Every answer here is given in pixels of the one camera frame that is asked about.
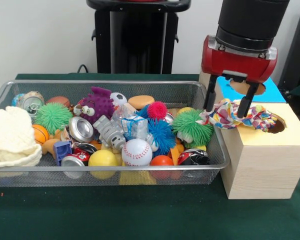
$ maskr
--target silver robot toy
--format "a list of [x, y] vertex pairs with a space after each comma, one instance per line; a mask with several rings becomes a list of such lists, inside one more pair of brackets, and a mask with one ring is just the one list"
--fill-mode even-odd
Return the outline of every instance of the silver robot toy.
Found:
[[122, 150], [126, 143], [123, 129], [118, 130], [115, 128], [105, 115], [102, 115], [99, 120], [93, 124], [93, 127], [98, 130], [100, 133], [99, 139], [107, 148], [112, 147], [118, 151]]

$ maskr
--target wire mesh basket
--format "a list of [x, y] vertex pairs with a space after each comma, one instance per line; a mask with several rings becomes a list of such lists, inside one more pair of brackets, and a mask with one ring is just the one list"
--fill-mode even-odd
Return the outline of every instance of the wire mesh basket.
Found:
[[[1, 87], [0, 109], [10, 106], [16, 95], [30, 91], [40, 92], [46, 100], [66, 96], [76, 104], [91, 93], [92, 86], [122, 93], [127, 99], [150, 95], [156, 101], [166, 103], [168, 109], [201, 109], [205, 96], [205, 88], [195, 81], [17, 80]], [[220, 169], [229, 164], [229, 154], [218, 128], [207, 146], [207, 153], [210, 165], [109, 167], [57, 166], [53, 157], [47, 154], [37, 166], [0, 168], [0, 187], [208, 185]]]

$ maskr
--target black cable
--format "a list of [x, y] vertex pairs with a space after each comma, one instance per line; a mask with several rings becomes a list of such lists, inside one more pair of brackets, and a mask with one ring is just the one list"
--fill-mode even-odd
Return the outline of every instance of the black cable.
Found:
[[81, 71], [82, 68], [84, 68], [84, 70], [85, 70], [85, 72], [86, 72], [87, 74], [89, 73], [87, 66], [84, 65], [84, 64], [81, 64], [81, 65], [80, 65], [80, 67], [79, 67], [78, 71], [76, 71], [76, 73], [77, 73], [77, 74], [80, 73], [80, 71]]

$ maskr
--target wooden box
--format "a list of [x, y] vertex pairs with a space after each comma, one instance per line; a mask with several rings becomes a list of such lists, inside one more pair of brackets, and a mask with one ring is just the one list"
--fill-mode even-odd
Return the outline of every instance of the wooden box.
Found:
[[[200, 82], [208, 86], [204, 75]], [[216, 95], [224, 98], [219, 86]], [[231, 159], [221, 171], [224, 188], [229, 199], [289, 199], [300, 178], [300, 121], [287, 103], [258, 104], [283, 118], [286, 128], [276, 134], [246, 126], [222, 130]]]

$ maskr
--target purple fuzzy toy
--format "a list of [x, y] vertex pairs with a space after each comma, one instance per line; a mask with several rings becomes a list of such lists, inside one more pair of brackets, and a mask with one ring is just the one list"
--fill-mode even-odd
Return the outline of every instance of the purple fuzzy toy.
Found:
[[110, 99], [110, 90], [96, 86], [92, 86], [91, 90], [93, 94], [89, 93], [88, 96], [83, 99], [81, 105], [82, 107], [87, 106], [89, 109], [92, 108], [94, 110], [94, 114], [91, 114], [90, 110], [87, 112], [83, 110], [81, 117], [93, 125], [102, 115], [105, 115], [108, 119], [110, 119], [115, 109], [113, 105], [114, 100]]

